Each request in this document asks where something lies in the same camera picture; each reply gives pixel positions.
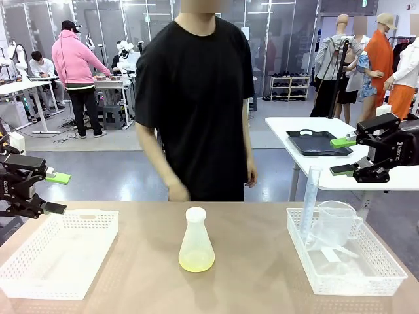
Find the pink hoodie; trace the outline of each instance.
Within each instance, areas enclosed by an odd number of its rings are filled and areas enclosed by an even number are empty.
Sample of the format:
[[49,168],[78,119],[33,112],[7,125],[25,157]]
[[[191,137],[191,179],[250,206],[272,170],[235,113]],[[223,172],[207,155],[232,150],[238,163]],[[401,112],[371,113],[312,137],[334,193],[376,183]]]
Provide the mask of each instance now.
[[58,77],[67,83],[94,83],[89,65],[110,76],[108,70],[72,31],[63,30],[52,46],[52,59]]

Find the shoe rack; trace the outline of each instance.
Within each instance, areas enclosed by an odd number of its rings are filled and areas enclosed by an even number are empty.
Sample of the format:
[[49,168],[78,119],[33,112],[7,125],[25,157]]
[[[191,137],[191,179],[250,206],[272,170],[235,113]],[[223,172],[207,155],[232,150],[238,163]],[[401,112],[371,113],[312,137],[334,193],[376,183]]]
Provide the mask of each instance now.
[[271,77],[270,99],[272,101],[307,100],[309,87],[310,77],[308,75],[299,77]]

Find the gray jacket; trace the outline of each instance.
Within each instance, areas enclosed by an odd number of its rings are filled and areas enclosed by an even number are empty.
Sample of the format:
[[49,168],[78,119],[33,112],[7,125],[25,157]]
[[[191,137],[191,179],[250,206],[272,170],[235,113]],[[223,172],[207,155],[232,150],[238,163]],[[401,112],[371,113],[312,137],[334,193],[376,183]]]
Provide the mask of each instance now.
[[[332,37],[326,38],[316,56],[316,62],[314,66],[314,74],[319,79],[324,80],[336,80],[338,74],[338,67],[342,60],[343,46],[345,40],[342,39],[346,35],[333,35]],[[354,54],[360,56],[362,48],[359,43],[351,37],[349,44]]]

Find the neck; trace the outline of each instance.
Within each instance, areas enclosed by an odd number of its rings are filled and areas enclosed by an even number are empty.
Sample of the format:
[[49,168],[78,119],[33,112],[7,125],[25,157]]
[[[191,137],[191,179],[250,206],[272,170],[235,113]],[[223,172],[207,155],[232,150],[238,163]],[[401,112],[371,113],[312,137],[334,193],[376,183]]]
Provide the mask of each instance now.
[[175,21],[193,35],[208,36],[215,31],[215,15],[213,13],[181,13]]
[[345,30],[346,30],[346,24],[345,23],[339,23],[336,26],[336,34],[337,35],[343,35],[343,34],[345,34]]
[[386,33],[386,27],[384,24],[378,23],[377,30],[383,35]]

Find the conical flask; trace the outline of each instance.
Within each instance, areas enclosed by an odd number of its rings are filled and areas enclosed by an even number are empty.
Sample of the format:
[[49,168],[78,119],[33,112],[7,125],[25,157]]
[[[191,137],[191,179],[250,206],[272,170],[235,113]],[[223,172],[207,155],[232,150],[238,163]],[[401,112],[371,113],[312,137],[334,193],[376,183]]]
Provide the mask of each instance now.
[[179,263],[192,273],[208,270],[215,261],[215,253],[205,229],[205,217],[205,209],[200,207],[186,211],[188,225],[179,252]]

